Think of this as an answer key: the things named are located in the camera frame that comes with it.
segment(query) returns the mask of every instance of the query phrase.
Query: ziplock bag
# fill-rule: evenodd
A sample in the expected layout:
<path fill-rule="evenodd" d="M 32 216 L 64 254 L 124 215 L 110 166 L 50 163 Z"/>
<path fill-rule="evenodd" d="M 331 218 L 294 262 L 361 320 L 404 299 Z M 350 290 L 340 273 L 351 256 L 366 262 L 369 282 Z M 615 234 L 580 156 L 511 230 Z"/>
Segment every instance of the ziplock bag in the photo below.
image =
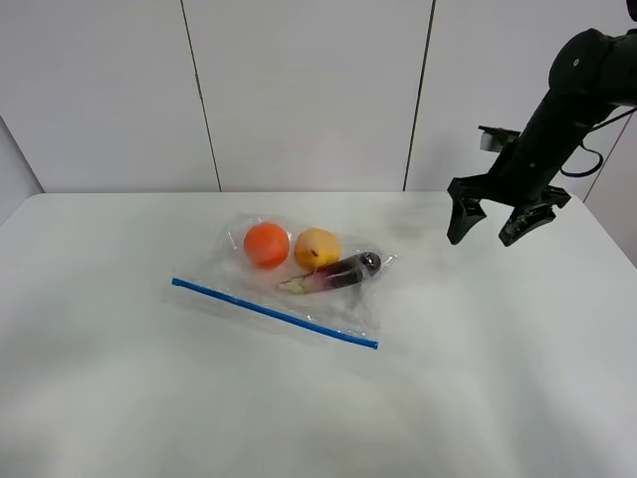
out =
<path fill-rule="evenodd" d="M 212 256 L 172 285 L 377 349 L 374 291 L 393 259 L 361 238 L 242 215 L 223 228 Z"/>

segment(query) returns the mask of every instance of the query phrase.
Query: white table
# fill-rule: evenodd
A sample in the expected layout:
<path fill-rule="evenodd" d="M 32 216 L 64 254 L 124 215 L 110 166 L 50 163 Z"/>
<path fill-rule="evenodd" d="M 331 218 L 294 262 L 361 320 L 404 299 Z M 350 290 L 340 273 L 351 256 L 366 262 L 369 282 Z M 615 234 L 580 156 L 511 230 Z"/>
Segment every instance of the white table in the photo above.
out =
<path fill-rule="evenodd" d="M 635 268 L 575 198 L 511 248 L 497 237 L 510 210 L 488 203 L 449 245 L 450 206 L 443 193 L 29 199 L 0 227 L 0 476 L 635 476 Z M 173 269 L 238 212 L 396 253 L 380 349 L 174 300 Z"/>

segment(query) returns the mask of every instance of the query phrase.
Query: eggplant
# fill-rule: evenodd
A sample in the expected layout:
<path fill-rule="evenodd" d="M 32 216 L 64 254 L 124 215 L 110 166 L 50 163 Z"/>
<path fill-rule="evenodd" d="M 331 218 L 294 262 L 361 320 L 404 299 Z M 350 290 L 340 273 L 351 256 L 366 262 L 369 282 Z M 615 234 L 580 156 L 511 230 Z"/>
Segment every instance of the eggplant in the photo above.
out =
<path fill-rule="evenodd" d="M 279 289 L 291 294 L 310 294 L 330 291 L 359 284 L 374 276 L 381 267 L 380 257 L 373 252 L 362 252 L 342 261 L 317 268 L 314 272 L 298 276 L 279 284 Z"/>

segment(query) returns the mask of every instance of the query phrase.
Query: black robotic arm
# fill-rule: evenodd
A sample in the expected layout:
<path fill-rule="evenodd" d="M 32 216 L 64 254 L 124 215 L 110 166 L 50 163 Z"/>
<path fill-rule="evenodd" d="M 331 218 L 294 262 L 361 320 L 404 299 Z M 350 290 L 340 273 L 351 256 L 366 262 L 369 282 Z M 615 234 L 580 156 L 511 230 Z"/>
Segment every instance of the black robotic arm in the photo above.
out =
<path fill-rule="evenodd" d="M 637 20 L 637 0 L 628 3 Z M 487 217 L 482 199 L 514 207 L 500 232 L 506 246 L 555 218 L 552 206 L 563 207 L 570 196 L 548 184 L 597 124 L 618 106 L 637 106 L 637 30 L 621 37 L 592 29 L 576 35 L 553 62 L 548 86 L 522 134 L 486 128 L 503 145 L 486 174 L 451 182 L 452 244 Z"/>

